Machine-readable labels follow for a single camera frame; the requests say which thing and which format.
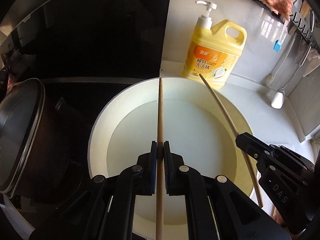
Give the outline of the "wooden chopstick one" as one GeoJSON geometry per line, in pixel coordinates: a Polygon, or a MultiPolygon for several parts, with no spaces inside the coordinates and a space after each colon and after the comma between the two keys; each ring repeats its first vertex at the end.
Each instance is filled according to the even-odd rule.
{"type": "Polygon", "coordinates": [[[159,78],[157,115],[157,169],[156,169],[156,239],[163,239],[164,226],[164,164],[163,164],[163,80],[159,78]]]}

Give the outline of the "blue silicone brush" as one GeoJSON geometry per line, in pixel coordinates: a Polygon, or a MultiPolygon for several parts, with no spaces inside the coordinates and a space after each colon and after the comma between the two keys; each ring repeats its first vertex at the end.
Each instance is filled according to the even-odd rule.
{"type": "Polygon", "coordinates": [[[274,43],[273,50],[276,51],[276,52],[280,51],[280,49],[281,49],[281,46],[282,46],[282,43],[283,43],[282,42],[282,37],[283,37],[283,34],[284,34],[284,32],[285,32],[285,30],[287,28],[288,23],[289,22],[287,20],[285,20],[285,22],[283,24],[283,28],[282,28],[282,30],[280,32],[280,36],[278,37],[278,39],[274,43]]]}

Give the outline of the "steel spatula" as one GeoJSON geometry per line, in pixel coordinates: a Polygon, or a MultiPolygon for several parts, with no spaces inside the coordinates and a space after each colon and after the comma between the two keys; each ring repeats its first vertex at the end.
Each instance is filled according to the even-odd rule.
{"type": "Polygon", "coordinates": [[[304,50],[302,57],[300,58],[300,60],[298,61],[297,64],[297,68],[295,69],[295,71],[293,72],[293,74],[291,75],[291,77],[287,80],[287,82],[280,87],[275,95],[273,96],[273,99],[271,101],[271,107],[274,109],[281,109],[281,107],[283,106],[284,103],[284,99],[285,99],[285,89],[287,88],[287,86],[289,85],[289,83],[291,82],[291,80],[295,77],[295,75],[298,73],[298,71],[300,70],[300,68],[302,67],[302,65],[304,64],[304,62],[306,61],[308,54],[310,53],[311,47],[312,47],[312,42],[310,42],[307,46],[306,49],[304,50]]]}

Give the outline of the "white rag on hook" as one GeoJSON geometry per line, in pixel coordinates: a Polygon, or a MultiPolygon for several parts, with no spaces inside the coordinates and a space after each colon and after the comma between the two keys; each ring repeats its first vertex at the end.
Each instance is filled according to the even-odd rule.
{"type": "Polygon", "coordinates": [[[307,60],[309,61],[309,64],[303,73],[303,77],[311,74],[320,65],[319,52],[316,49],[311,49],[307,56],[307,60]]]}

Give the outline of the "yellow dish soap bottle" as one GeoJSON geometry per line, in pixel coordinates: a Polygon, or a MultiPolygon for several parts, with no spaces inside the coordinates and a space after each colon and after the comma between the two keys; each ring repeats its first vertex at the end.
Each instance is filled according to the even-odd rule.
{"type": "Polygon", "coordinates": [[[213,25],[210,13],[217,5],[202,0],[195,3],[206,9],[195,24],[181,74],[197,82],[203,76],[210,87],[220,90],[242,55],[247,31],[230,20],[213,25]]]}

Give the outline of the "white round basin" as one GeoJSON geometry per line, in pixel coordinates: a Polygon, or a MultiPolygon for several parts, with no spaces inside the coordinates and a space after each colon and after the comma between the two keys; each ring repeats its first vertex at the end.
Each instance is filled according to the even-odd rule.
{"type": "MultiPolygon", "coordinates": [[[[164,139],[186,165],[214,178],[224,175],[248,196],[253,184],[234,135],[204,83],[163,80],[164,139]]],[[[149,152],[157,139],[159,79],[116,95],[100,112],[88,145],[91,176],[116,176],[149,152]]]]}

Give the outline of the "black cooking pot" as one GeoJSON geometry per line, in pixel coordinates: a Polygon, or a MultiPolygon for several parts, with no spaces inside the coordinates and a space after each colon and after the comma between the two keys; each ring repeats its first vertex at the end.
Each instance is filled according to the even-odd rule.
{"type": "Polygon", "coordinates": [[[1,194],[16,191],[36,137],[45,102],[44,85],[32,78],[1,101],[1,194]]]}

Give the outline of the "black wall hook rail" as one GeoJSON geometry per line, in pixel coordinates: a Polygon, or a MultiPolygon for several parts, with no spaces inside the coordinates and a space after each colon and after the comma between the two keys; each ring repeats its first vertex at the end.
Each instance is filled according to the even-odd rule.
{"type": "Polygon", "coordinates": [[[293,34],[299,33],[307,45],[310,45],[312,49],[315,49],[319,53],[319,45],[313,35],[313,31],[306,20],[304,20],[305,16],[293,5],[294,2],[291,4],[288,0],[276,0],[276,3],[271,4],[267,0],[254,1],[258,2],[263,8],[271,11],[282,23],[284,23],[286,16],[288,16],[288,32],[292,30],[293,34]]]}

